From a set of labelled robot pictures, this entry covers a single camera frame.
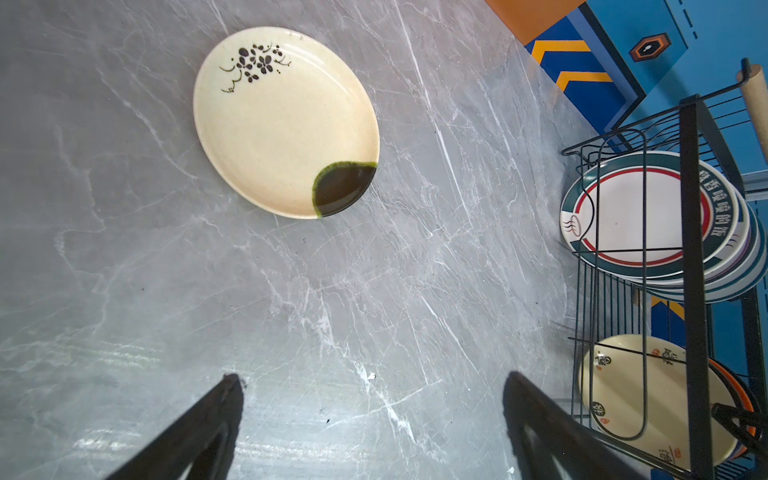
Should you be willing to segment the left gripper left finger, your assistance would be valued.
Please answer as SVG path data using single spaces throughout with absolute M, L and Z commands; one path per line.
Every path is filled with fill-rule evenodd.
M 111 479 L 225 479 L 231 468 L 244 394 L 227 374 Z

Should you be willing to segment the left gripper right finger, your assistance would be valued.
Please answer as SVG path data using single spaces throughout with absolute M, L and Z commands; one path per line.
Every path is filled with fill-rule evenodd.
M 506 379 L 503 412 L 523 479 L 641 477 L 520 372 Z

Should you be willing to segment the cream plate red characters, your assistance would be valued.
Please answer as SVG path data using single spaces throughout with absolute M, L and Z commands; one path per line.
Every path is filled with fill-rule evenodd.
M 684 348 L 652 336 L 617 335 L 586 349 L 579 387 L 603 433 L 688 470 L 686 372 Z

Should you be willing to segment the black wire dish rack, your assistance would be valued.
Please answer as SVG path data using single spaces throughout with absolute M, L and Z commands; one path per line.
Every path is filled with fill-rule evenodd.
M 596 164 L 621 155 L 664 151 L 680 156 L 682 289 L 650 289 L 645 282 L 605 273 L 578 259 L 563 238 L 578 265 L 576 320 L 571 334 L 570 417 L 610 453 L 674 479 L 763 479 L 767 475 L 766 341 L 757 297 L 767 273 L 739 297 L 719 303 L 705 302 L 699 202 L 699 164 L 706 162 L 723 173 L 746 201 L 754 239 L 740 260 L 749 254 L 758 228 L 764 230 L 767 240 L 767 226 L 748 203 L 743 177 L 724 134 L 726 129 L 742 125 L 765 131 L 766 118 L 756 111 L 763 98 L 764 84 L 760 68 L 743 60 L 732 84 L 706 95 L 690 96 L 669 109 L 563 150 L 565 157 L 577 163 L 576 180 Z M 586 349 L 605 338 L 625 334 L 652 336 L 685 349 L 691 454 L 688 470 L 603 433 L 593 421 L 591 409 L 582 401 L 579 373 Z M 709 359 L 725 365 L 744 380 L 757 399 L 757 412 L 735 407 L 731 393 L 710 367 Z M 747 432 L 748 426 L 762 430 L 759 440 Z M 746 446 L 748 452 L 729 460 L 737 442 Z

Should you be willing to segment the cream plate black flower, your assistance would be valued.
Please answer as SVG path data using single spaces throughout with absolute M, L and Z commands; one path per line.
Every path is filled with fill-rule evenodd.
M 255 27 L 222 40 L 197 74 L 193 113 L 219 175 L 283 217 L 340 213 L 377 172 L 379 128 L 365 88 L 337 54 L 299 32 Z

